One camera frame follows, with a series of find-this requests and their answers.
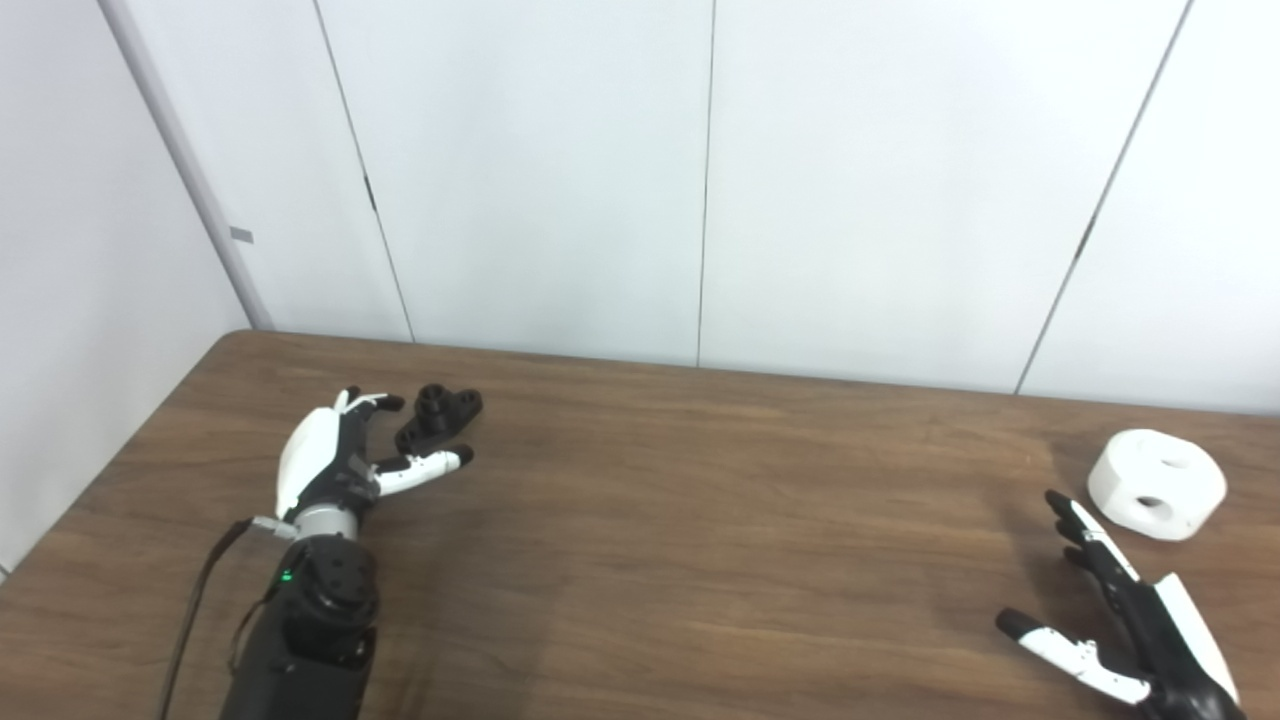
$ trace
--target robotic hand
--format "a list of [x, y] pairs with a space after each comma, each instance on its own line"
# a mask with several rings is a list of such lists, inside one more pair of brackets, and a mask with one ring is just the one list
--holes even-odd
[[457, 470], [471, 461], [462, 445], [429, 455], [402, 455], [369, 464], [365, 459], [367, 424], [378, 410], [398, 413], [404, 398], [360, 395], [358, 387], [338, 393], [333, 407], [312, 410], [280, 454], [275, 486], [275, 516], [297, 523], [300, 507], [321, 498], [346, 500], [358, 515], [379, 497], [403, 492]]
[[[479, 393], [467, 392], [479, 411]], [[349, 387], [332, 407], [312, 410], [289, 437], [276, 478], [275, 514], [283, 523], [255, 524], [293, 542], [233, 661], [223, 720], [355, 720], [360, 712], [379, 602], [374, 557], [356, 542], [364, 514], [380, 497], [452, 473], [472, 457], [467, 446], [419, 454], [430, 450], [420, 445], [370, 462], [370, 418], [403, 406], [403, 398]], [[447, 423], [433, 439], [457, 434], [471, 416]]]
[[1066, 559], [1089, 571], [1133, 638], [1137, 659], [1076, 641], [1016, 610], [996, 626], [1076, 680], [1139, 707], [1151, 720], [1245, 720], [1231, 673], [1178, 575], [1139, 579], [1102, 525], [1071, 498], [1044, 495], [1057, 532], [1074, 543]]

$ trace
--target white robotic hand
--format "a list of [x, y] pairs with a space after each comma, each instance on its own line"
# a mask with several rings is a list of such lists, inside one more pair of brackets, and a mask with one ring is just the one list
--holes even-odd
[[1064, 556], [1098, 582], [1107, 606], [1129, 632], [1133, 655], [1079, 641], [1018, 610], [996, 626], [1080, 683], [1137, 706], [1151, 720], [1244, 720], [1240, 694], [1196, 603], [1178, 575], [1146, 583], [1106, 529], [1080, 503], [1044, 493]]
[[316, 407], [293, 430], [280, 454], [276, 475], [275, 515], [292, 523], [308, 492], [314, 503], [328, 501], [330, 486], [353, 500], [362, 511], [378, 497], [403, 492], [462, 468], [474, 457], [462, 445], [428, 455], [402, 455], [370, 464], [365, 457], [367, 423], [378, 410], [398, 411], [402, 397], [387, 393], [361, 395], [349, 387], [338, 393], [333, 406]]

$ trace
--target robotic finger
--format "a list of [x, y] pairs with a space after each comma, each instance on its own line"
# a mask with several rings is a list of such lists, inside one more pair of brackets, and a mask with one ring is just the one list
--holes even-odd
[[475, 451], [466, 445], [438, 450], [430, 455], [402, 455], [375, 462], [370, 477], [378, 483], [380, 495], [387, 497], [443, 478], [470, 462], [472, 457]]
[[1151, 683], [1135, 665], [1121, 656], [1100, 652], [1093, 641], [1069, 638], [1009, 607], [996, 616], [996, 626], [1041, 660], [1120, 702], [1138, 705], [1151, 697]]

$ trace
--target black cable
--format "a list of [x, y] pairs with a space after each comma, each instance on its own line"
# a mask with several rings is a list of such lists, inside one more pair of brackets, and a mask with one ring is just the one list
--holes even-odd
[[178, 643], [173, 648], [173, 656], [169, 657], [169, 670], [165, 671], [164, 685], [160, 688], [160, 707], [156, 710], [156, 720], [169, 717], [169, 701], [173, 700], [173, 688], [178, 680], [182, 653], [187, 650], [187, 638], [191, 637], [191, 626], [196, 624], [196, 611], [200, 610], [200, 598], [205, 594], [205, 583], [209, 582], [209, 575], [214, 571], [214, 565], [227, 552], [227, 548], [243, 536], [244, 530], [252, 524], [252, 518], [232, 523], [232, 527], [209, 550], [209, 556], [205, 557], [205, 566], [196, 575], [196, 584], [191, 588], [191, 597], [187, 598], [187, 614], [183, 616], [182, 628], [178, 630]]
[[266, 603], [266, 600], [259, 598], [253, 601], [253, 605], [248, 606], [248, 611], [241, 618], [241, 624], [236, 628], [236, 633], [232, 635], [232, 651], [227, 657], [227, 670], [232, 675], [236, 675], [236, 666], [239, 664], [239, 638], [244, 634], [244, 628], [248, 626], [248, 621], [253, 619], [253, 614], [257, 612], [259, 607]]

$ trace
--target hole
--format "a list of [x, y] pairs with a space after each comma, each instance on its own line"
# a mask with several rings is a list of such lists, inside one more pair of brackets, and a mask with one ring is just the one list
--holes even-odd
[[1146, 509], [1146, 511], [1158, 523], [1166, 523], [1174, 516], [1174, 509], [1169, 506], [1167, 502], [1160, 500], [1158, 497], [1143, 496], [1138, 498], [1138, 505]]

